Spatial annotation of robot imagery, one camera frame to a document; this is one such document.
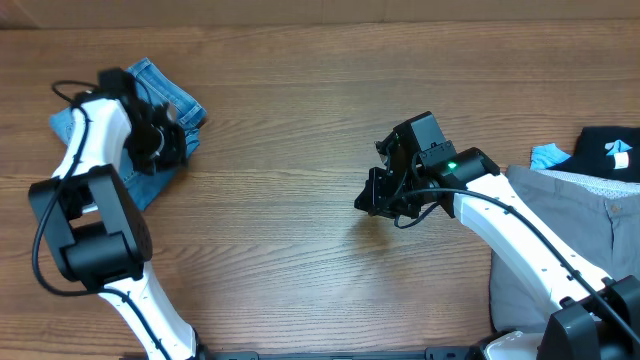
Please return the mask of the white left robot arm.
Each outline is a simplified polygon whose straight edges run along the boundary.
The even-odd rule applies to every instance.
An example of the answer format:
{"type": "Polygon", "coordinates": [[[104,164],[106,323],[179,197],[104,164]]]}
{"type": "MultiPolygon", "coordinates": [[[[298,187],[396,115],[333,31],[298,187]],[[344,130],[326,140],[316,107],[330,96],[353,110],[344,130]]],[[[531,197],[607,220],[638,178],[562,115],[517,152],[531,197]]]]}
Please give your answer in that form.
{"type": "Polygon", "coordinates": [[[97,295],[121,315],[149,359],[208,359],[209,349],[175,310],[154,272],[148,227],[121,179],[121,159],[154,175],[187,161],[183,129],[171,104],[140,99],[140,80],[121,68],[69,98],[74,122],[65,156],[46,181],[30,186],[38,221],[32,270],[49,293],[97,295]],[[79,282],[71,292],[53,287],[39,266],[46,243],[61,275],[79,282]]]}

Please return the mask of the light blue denim jeans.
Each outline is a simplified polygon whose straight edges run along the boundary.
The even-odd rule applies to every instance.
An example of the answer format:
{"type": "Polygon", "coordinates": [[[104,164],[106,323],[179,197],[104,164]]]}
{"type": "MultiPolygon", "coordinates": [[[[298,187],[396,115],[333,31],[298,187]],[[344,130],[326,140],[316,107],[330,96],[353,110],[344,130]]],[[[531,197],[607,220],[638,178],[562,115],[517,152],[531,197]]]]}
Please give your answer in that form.
{"type": "MultiPolygon", "coordinates": [[[[191,155],[200,144],[198,125],[204,120],[206,110],[191,95],[167,79],[147,58],[130,66],[127,72],[135,79],[137,98],[168,112],[169,120],[182,128],[186,154],[191,155]]],[[[62,178],[69,170],[76,153],[75,144],[83,134],[84,114],[92,121],[98,119],[87,104],[81,109],[67,108],[50,118],[51,128],[67,145],[67,153],[54,171],[54,177],[62,178]]],[[[107,151],[106,162],[114,165],[129,195],[141,211],[151,204],[178,172],[176,167],[168,170],[157,169],[151,175],[137,171],[128,150],[124,147],[123,139],[104,139],[89,135],[82,153],[94,159],[99,150],[107,151]]]]}

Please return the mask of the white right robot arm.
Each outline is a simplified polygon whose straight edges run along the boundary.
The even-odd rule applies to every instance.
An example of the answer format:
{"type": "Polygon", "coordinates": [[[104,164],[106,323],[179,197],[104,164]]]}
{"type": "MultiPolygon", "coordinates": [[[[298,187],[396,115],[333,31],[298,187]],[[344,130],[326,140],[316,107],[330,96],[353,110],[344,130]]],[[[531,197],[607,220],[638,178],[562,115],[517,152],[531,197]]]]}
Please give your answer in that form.
{"type": "Polygon", "coordinates": [[[545,313],[540,333],[512,330],[471,346],[468,359],[637,359],[639,281],[614,280],[561,240],[518,197],[483,151],[457,151],[431,112],[375,144],[373,167],[355,208],[421,222],[441,207],[480,236],[524,283],[545,313]]]}

